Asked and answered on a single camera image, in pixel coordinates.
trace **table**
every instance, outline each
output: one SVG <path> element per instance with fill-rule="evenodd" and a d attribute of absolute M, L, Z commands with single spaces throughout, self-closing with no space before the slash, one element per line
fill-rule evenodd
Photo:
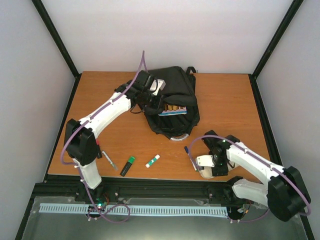
<path fill-rule="evenodd" d="M 67 121 L 79 120 L 106 102 L 114 89 L 131 80 L 134 72 L 84 71 L 72 101 Z M 200 122 L 191 135 L 182 142 L 174 142 L 163 135 L 156 135 L 148 126 L 143 113 L 123 113 L 114 120 L 98 137 L 100 147 L 106 151 L 119 170 L 115 171 L 103 157 L 97 159 L 97 167 L 102 177 L 121 177 L 120 171 L 130 156 L 135 162 L 126 178 L 147 178 L 166 180 L 206 181 L 195 172 L 184 150 L 191 141 L 214 130 L 220 136 L 234 135 L 250 149 L 269 159 L 257 107 L 247 74 L 196 73 L 195 94 L 198 100 Z M 72 166 L 60 163 L 65 129 L 58 141 L 50 163 L 50 175 L 78 175 Z M 145 164 L 156 154 L 160 159 L 150 168 Z M 193 156 L 208 154 L 208 149 L 198 141 Z M 65 161 L 71 161 L 67 153 Z M 209 181 L 227 181 L 234 176 L 242 176 L 249 181 L 258 180 L 242 167 L 229 172 L 228 176 L 215 177 Z"/>

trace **green and white glue stick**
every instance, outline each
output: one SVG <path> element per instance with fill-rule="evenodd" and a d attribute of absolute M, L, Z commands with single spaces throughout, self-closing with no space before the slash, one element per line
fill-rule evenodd
<path fill-rule="evenodd" d="M 160 156 L 157 154 L 155 155 L 154 158 L 152 158 L 145 166 L 147 168 L 149 168 L 152 164 L 154 164 L 158 159 L 160 158 Z"/>

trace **black metal frame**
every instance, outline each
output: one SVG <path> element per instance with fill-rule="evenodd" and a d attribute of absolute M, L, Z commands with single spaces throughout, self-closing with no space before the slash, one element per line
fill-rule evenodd
<path fill-rule="evenodd" d="M 77 86 L 79 84 L 81 74 L 79 74 L 76 66 L 74 65 L 62 39 L 60 38 L 58 31 L 56 30 L 53 22 L 51 21 L 49 14 L 43 5 L 41 0 L 32 0 L 35 8 L 39 12 L 44 24 L 46 25 L 48 31 L 50 32 L 54 42 L 59 48 L 65 62 L 70 68 L 75 82 L 73 85 L 73 89 L 61 122 L 61 126 L 54 144 L 54 148 L 51 154 L 50 162 L 52 160 L 53 154 L 56 150 L 63 126 L 67 119 L 67 115 L 72 104 L 73 98 L 75 96 Z M 282 35 L 285 30 L 289 26 L 291 20 L 294 15 L 298 11 L 300 5 L 303 0 L 293 0 L 291 6 L 289 7 L 287 13 L 285 14 L 283 20 L 281 21 L 277 31 L 275 32 L 272 40 L 270 41 L 268 47 L 266 48 L 264 54 L 262 55 L 258 65 L 256 66 L 254 72 L 249 74 L 249 79 L 252 87 L 252 93 L 255 99 L 255 104 L 257 107 L 257 111 L 259 114 L 265 142 L 267 145 L 267 149 L 269 152 L 270 160 L 276 164 L 282 164 L 281 158 L 279 155 L 279 151 L 275 142 L 275 138 L 268 120 L 268 116 L 261 98 L 261 94 L 259 91 L 259 87 L 257 84 L 257 78 L 261 73 L 263 67 L 267 63 L 269 57 L 272 52 L 276 48 L 278 42 L 280 41 Z M 209 199 L 210 193 L 219 192 L 221 189 L 225 187 L 225 183 L 223 182 L 190 182 L 190 181 L 172 181 L 172 180 L 143 180 L 143 179 L 123 179 L 123 178 L 102 178 L 103 181 L 107 181 L 108 185 L 111 186 L 112 191 L 120 191 L 120 197 L 129 197 L 129 196 L 138 196 L 138 197 L 163 197 L 165 195 L 167 198 L 177 197 L 180 198 L 192 198 L 192 199 Z M 36 183 L 34 186 L 34 190 L 31 194 L 30 200 L 28 202 L 24 217 L 22 219 L 20 228 L 16 235 L 16 240 L 19 240 L 23 236 L 24 229 L 26 227 L 28 217 L 30 215 L 30 211 L 32 209 L 32 205 L 36 196 L 75 196 L 76 192 L 79 191 L 79 183 L 80 178 L 78 176 L 61 176 L 61 175 L 48 175 L 48 169 L 45 173 L 44 182 Z M 159 195 L 159 188 L 157 186 L 161 186 L 161 194 Z M 211 198 L 211 201 L 218 200 L 220 203 L 224 204 L 224 200 L 220 198 Z M 310 224 L 308 222 L 308 218 L 305 216 L 301 216 L 301 220 L 307 234 L 309 240 L 314 240 L 314 235 L 312 233 Z"/>

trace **blue pen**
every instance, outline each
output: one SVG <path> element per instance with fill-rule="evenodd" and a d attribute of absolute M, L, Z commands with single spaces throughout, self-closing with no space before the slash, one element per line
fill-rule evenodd
<path fill-rule="evenodd" d="M 189 149 L 188 149 L 187 146 L 184 147 L 184 150 L 185 150 L 186 154 L 188 154 L 188 156 L 189 156 Z M 192 161 L 192 159 L 190 158 L 190 156 L 189 156 L 189 159 L 190 159 L 190 161 L 191 161 L 191 163 L 192 163 L 192 166 L 193 166 L 194 170 L 195 170 L 196 172 L 198 172 L 198 168 L 195 166 L 194 161 Z"/>

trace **green marker cap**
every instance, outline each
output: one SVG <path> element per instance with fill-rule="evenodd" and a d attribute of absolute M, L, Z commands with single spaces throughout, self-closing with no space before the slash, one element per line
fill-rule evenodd
<path fill-rule="evenodd" d="M 136 158 L 135 158 L 134 156 L 131 156 L 131 157 L 129 158 L 128 162 L 131 163 L 131 164 L 133 164 L 134 161 L 135 161 L 135 159 L 136 159 Z"/>

